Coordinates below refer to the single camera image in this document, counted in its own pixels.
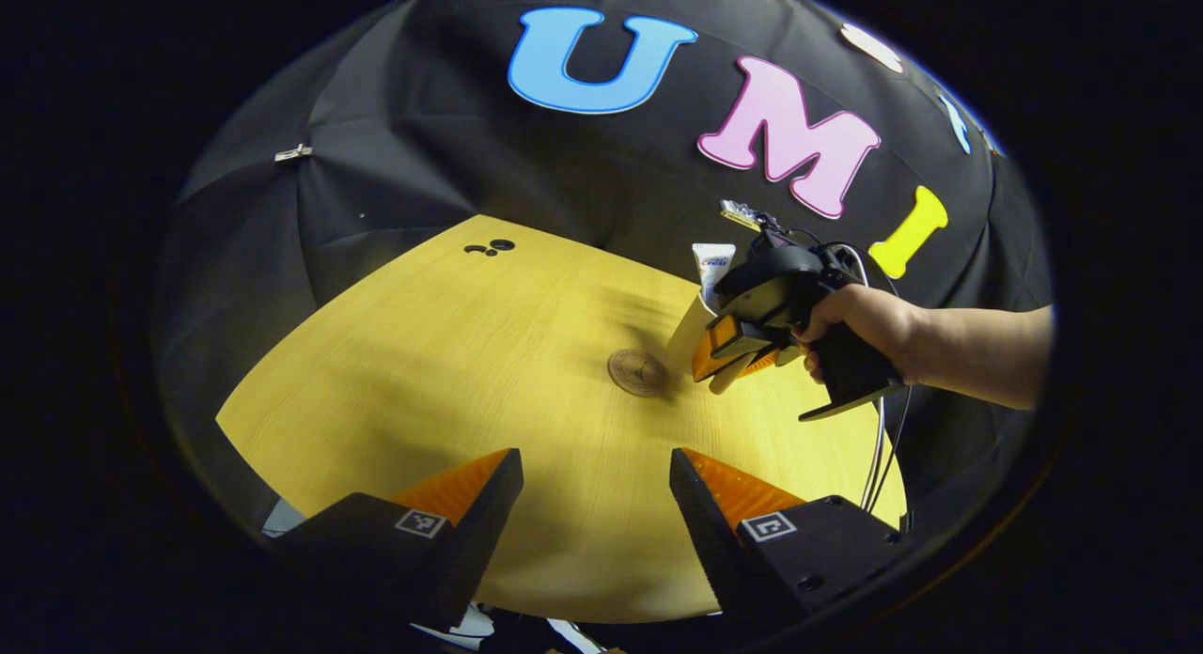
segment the yellow letter i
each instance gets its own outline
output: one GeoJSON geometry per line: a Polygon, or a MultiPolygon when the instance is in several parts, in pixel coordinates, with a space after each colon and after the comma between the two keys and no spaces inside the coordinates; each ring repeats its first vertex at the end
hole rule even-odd
{"type": "Polygon", "coordinates": [[[906,220],[885,239],[885,243],[873,243],[869,255],[882,266],[889,278],[902,278],[906,263],[936,230],[948,226],[948,212],[944,204],[929,188],[917,188],[914,191],[914,209],[906,220]]]}

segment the circular coaster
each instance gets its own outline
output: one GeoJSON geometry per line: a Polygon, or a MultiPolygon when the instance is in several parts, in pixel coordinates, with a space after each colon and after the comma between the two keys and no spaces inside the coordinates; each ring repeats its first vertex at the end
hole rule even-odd
{"type": "Polygon", "coordinates": [[[668,370],[645,351],[623,349],[610,355],[610,379],[627,393],[644,398],[659,396],[668,380],[668,370]]]}

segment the letter u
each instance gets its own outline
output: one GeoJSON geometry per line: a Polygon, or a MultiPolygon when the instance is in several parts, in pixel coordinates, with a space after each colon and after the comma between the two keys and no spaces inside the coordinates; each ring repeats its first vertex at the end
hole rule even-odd
{"type": "Polygon", "coordinates": [[[510,59],[510,88],[547,109],[575,114],[617,114],[634,109],[656,85],[681,43],[697,41],[693,29],[656,17],[628,17],[635,32],[622,71],[605,84],[583,84],[568,76],[568,57],[586,28],[605,19],[583,7],[541,7],[521,17],[526,31],[510,59]]]}

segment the yellow wooden table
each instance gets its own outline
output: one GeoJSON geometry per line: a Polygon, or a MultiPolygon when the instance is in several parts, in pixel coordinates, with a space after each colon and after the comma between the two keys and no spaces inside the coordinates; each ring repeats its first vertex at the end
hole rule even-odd
{"type": "MultiPolygon", "coordinates": [[[[660,357],[698,293],[558,236],[476,216],[357,283],[245,376],[218,422],[255,471],[313,516],[352,492],[391,497],[493,450],[522,450],[526,486],[476,600],[594,623],[718,608],[669,490],[689,447],[817,499],[859,501],[872,406],[801,424],[825,404],[801,363],[640,398],[615,350],[660,357]],[[485,256],[468,244],[510,239],[485,256]]],[[[875,511],[906,504],[890,470],[875,511]]]]}

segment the letter m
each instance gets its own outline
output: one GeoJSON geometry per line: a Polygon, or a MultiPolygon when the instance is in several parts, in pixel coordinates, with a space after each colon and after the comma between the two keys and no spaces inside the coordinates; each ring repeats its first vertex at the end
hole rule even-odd
{"type": "Polygon", "coordinates": [[[698,148],[723,165],[755,166],[752,139],[764,127],[764,174],[781,182],[798,167],[818,160],[808,174],[795,178],[789,191],[801,204],[836,220],[843,214],[843,195],[869,149],[881,145],[877,131],[864,118],[841,111],[808,126],[802,85],[789,71],[759,58],[739,58],[747,73],[743,89],[727,123],[717,132],[698,137],[698,148]]]}

